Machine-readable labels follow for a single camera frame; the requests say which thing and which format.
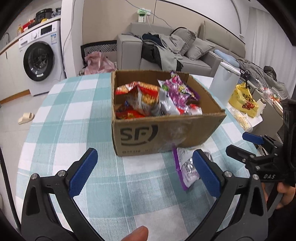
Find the person's right hand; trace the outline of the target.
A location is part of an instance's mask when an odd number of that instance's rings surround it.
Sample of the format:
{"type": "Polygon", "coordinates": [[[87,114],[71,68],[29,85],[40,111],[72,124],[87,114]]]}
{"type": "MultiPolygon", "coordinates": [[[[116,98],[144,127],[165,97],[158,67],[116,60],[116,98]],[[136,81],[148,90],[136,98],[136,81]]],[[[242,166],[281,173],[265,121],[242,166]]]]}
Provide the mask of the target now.
{"type": "Polygon", "coordinates": [[[277,191],[278,193],[283,194],[281,201],[276,207],[276,209],[281,209],[293,200],[295,187],[291,187],[290,185],[280,182],[277,184],[277,191]]]}

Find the person's left thumb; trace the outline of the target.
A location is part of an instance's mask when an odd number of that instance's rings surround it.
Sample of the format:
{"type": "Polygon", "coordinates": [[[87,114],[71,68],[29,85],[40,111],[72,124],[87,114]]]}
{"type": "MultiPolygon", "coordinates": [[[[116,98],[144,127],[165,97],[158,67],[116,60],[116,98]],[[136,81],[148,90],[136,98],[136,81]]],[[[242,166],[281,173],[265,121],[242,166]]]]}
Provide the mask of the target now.
{"type": "Polygon", "coordinates": [[[132,233],[122,239],[122,241],[147,241],[149,230],[145,226],[140,226],[132,233]]]}

